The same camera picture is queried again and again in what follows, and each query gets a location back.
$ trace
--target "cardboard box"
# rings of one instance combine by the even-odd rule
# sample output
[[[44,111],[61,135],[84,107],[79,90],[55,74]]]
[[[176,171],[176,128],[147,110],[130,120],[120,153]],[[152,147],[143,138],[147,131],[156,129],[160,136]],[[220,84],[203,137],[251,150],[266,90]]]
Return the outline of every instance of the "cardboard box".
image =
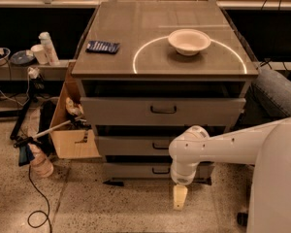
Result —
[[[62,86],[56,109],[50,123],[50,128],[68,121],[66,98],[70,97],[76,103],[80,102],[80,93],[76,81],[70,76],[72,68],[68,68],[65,82]],[[71,124],[64,125],[49,133],[59,158],[79,159],[100,157],[95,143],[93,130],[70,130]],[[82,143],[85,133],[87,142]]]

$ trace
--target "gray tabletop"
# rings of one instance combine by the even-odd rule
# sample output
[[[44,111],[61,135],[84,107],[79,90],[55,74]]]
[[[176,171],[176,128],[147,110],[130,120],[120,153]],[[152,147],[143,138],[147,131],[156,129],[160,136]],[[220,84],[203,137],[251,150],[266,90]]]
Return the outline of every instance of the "gray tabletop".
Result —
[[[183,56],[168,35],[197,29],[211,38],[210,47]],[[117,54],[86,52],[88,41],[120,43]],[[72,72],[75,78],[253,78],[257,71],[220,9],[209,2],[103,2],[89,29]]]

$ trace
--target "drawer front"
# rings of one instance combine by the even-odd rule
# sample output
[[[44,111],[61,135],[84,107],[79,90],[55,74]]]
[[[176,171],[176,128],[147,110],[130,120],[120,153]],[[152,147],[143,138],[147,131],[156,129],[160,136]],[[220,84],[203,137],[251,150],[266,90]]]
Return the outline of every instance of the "drawer front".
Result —
[[[231,125],[243,109],[242,98],[163,99],[83,97],[92,125]]]
[[[200,163],[196,170],[196,179],[208,179],[213,171],[213,163]],[[170,164],[153,163],[104,163],[104,172],[108,179],[125,178],[170,178]]]
[[[169,137],[98,137],[103,155],[169,155]]]

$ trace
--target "white cup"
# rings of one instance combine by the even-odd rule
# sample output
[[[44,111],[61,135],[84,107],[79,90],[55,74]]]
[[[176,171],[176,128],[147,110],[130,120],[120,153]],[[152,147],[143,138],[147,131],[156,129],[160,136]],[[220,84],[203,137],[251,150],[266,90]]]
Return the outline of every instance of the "white cup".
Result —
[[[33,54],[37,58],[39,64],[48,64],[48,59],[45,50],[41,44],[35,45],[31,48]]]

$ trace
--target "concrete floor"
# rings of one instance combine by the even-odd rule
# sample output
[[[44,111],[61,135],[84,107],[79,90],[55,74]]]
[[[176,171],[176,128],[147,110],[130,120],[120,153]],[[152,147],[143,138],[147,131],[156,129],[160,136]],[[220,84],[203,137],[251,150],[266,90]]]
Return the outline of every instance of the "concrete floor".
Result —
[[[29,166],[18,167],[18,149],[10,140],[15,123],[14,117],[0,118],[0,232],[49,232],[47,223],[38,229],[27,223],[32,212],[47,213],[48,206],[28,179]],[[23,131],[28,123],[26,118]],[[99,158],[49,158],[53,174],[39,179],[32,173],[31,178],[49,200],[52,232],[245,232],[237,213],[248,204],[252,170],[247,166],[217,163],[212,185],[191,184],[179,212],[173,210],[171,180],[127,180],[124,186],[112,186],[103,184]],[[30,222],[38,225],[45,218],[35,214]]]

